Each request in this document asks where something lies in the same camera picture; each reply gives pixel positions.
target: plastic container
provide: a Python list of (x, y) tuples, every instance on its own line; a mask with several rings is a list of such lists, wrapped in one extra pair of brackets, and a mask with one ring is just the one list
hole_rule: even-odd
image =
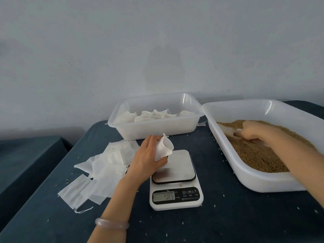
[[(183, 110), (193, 112), (194, 115), (161, 118), (144, 122), (114, 123), (115, 119), (129, 110), (141, 115), (142, 111), (152, 112), (154, 109), (163, 111), (169, 109), (171, 114), (178, 114)], [(167, 93), (137, 98), (130, 98), (119, 102), (112, 112), (108, 125), (118, 130), (119, 134), (128, 141), (144, 139), (148, 135), (178, 135), (195, 130), (199, 118), (204, 113), (201, 104), (188, 93)]]
[(290, 172), (266, 173), (246, 165), (216, 122), (263, 120), (281, 125), (308, 139), (324, 153), (324, 120), (277, 100), (253, 99), (210, 102), (202, 106), (209, 128), (240, 182), (256, 192), (300, 191), (305, 188)]

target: drawstring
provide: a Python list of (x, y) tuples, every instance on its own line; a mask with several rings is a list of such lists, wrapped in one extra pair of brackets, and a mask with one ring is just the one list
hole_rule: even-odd
[(76, 211), (76, 208), (75, 208), (75, 209), (74, 209), (74, 212), (75, 212), (75, 213), (83, 213), (83, 212), (86, 212), (86, 211), (91, 210), (92, 208), (93, 208), (93, 206), (92, 206), (91, 208), (89, 208), (89, 209), (86, 209), (86, 210), (84, 210), (84, 211), (80, 211), (80, 212), (77, 212), (77, 211)]

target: table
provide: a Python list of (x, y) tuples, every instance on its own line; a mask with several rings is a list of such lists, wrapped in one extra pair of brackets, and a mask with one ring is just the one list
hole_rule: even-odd
[(0, 141), (0, 231), (71, 147), (60, 136)]
[[(290, 105), (324, 118), (324, 107), (292, 101)], [(94, 124), (47, 177), (0, 234), (0, 242), (87, 242), (109, 199), (87, 201), (76, 214), (57, 193), (82, 171), (73, 166), (103, 152), (122, 138), (106, 121)], [(324, 210), (308, 192), (257, 193), (244, 187), (219, 150), (209, 127), (170, 136), (175, 150), (190, 152), (204, 193), (201, 207), (154, 211), (149, 181), (139, 188), (127, 242), (320, 242)]]

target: person's left hand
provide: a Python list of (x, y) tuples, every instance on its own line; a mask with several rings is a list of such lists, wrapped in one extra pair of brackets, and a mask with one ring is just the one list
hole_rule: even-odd
[(161, 138), (161, 136), (149, 135), (135, 153), (125, 176), (131, 177), (138, 186), (153, 175), (158, 168), (164, 166), (168, 162), (167, 156), (159, 161), (154, 161), (156, 143)]

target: digital kitchen scale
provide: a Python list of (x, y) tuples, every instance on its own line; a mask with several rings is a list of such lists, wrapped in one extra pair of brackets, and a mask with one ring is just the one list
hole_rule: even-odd
[(198, 207), (204, 196), (187, 150), (173, 151), (150, 179), (150, 205), (156, 211)]

